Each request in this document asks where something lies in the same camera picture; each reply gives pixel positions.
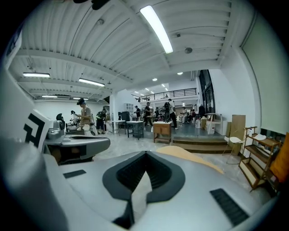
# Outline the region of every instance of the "orange object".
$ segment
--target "orange object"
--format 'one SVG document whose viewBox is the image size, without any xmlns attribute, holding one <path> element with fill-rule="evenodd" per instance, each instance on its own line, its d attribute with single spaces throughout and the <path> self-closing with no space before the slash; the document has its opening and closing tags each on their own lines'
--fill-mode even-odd
<svg viewBox="0 0 289 231">
<path fill-rule="evenodd" d="M 279 182 L 285 182 L 289 176 L 289 133 L 286 133 L 285 142 L 280 149 L 276 159 L 270 167 L 271 172 L 278 178 Z"/>
</svg>

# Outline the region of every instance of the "black rubber pad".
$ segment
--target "black rubber pad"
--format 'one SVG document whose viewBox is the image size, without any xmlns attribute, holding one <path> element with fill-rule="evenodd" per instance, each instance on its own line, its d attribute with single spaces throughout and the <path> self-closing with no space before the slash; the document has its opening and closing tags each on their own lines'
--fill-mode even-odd
<svg viewBox="0 0 289 231">
<path fill-rule="evenodd" d="M 210 191 L 210 193 L 233 226 L 240 224 L 249 217 L 223 189 L 216 189 Z"/>
<path fill-rule="evenodd" d="M 84 171 L 84 170 L 77 170 L 77 171 L 71 171 L 71 172 L 63 173 L 63 176 L 67 179 L 67 178 L 79 176 L 79 175 L 82 175 L 85 173 L 86 173 L 86 171 Z"/>
</svg>

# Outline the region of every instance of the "black shirt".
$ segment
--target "black shirt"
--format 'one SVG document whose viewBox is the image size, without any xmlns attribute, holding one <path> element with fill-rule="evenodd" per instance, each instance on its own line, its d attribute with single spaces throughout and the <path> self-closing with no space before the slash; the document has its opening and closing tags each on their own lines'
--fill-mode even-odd
<svg viewBox="0 0 289 231">
<path fill-rule="evenodd" d="M 145 107 L 145 115 L 146 115 L 146 116 L 150 116 L 150 112 L 148 112 L 148 111 L 146 111 L 146 110 L 149 111 L 149 106 L 146 106 L 146 107 Z"/>
<path fill-rule="evenodd" d="M 140 109 L 139 108 L 136 109 L 136 116 L 140 117 Z"/>
</svg>

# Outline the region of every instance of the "white chair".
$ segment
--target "white chair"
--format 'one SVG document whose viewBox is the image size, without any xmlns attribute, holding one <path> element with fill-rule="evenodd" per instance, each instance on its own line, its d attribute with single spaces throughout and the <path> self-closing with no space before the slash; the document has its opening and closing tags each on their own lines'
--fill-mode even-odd
<svg viewBox="0 0 289 231">
<path fill-rule="evenodd" d="M 226 164 L 239 164 L 239 162 L 238 162 L 238 163 L 229 163 L 229 158 L 230 158 L 230 156 L 232 155 L 232 152 L 233 152 L 233 149 L 234 149 L 235 144 L 244 143 L 245 140 L 240 140 L 238 137 L 234 137 L 234 136 L 230 137 L 230 139 L 229 139 L 229 141 L 228 141 L 228 145 L 227 145 L 226 149 L 225 149 L 224 152 L 223 152 L 223 155 L 224 155 L 225 151 L 227 150 L 230 141 L 233 143 L 233 146 L 232 146 L 232 151 L 231 151 L 231 153 L 229 154 L 229 157 L 228 157 L 228 159 L 227 159 L 227 161 L 226 161 Z"/>
</svg>

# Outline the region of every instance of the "wooden shelving unit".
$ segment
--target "wooden shelving unit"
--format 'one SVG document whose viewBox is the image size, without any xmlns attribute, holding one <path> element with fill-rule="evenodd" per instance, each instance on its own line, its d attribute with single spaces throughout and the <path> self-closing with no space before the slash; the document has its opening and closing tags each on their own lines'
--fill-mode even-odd
<svg viewBox="0 0 289 231">
<path fill-rule="evenodd" d="M 244 144 L 244 150 L 243 153 L 246 150 L 250 152 L 250 156 L 248 158 L 243 158 L 241 156 L 241 161 L 239 163 L 239 168 L 244 173 L 245 177 L 249 181 L 252 190 L 254 190 L 256 187 L 260 186 L 261 184 L 265 183 L 266 181 L 266 175 L 265 172 L 270 166 L 270 160 L 273 154 L 273 150 L 275 146 L 280 145 L 280 142 L 277 142 L 275 140 L 272 140 L 270 138 L 266 138 L 264 140 L 258 140 L 255 137 L 257 136 L 256 133 L 252 134 L 252 136 L 247 135 L 247 131 L 250 128 L 245 128 L 246 130 L 246 140 Z M 258 146 L 252 144 L 246 146 L 247 138 L 253 139 L 253 141 L 257 141 L 258 143 L 268 147 L 270 149 L 270 153 L 265 152 Z M 265 167 L 261 167 L 252 157 L 251 155 L 256 156 L 261 162 L 265 164 Z"/>
</svg>

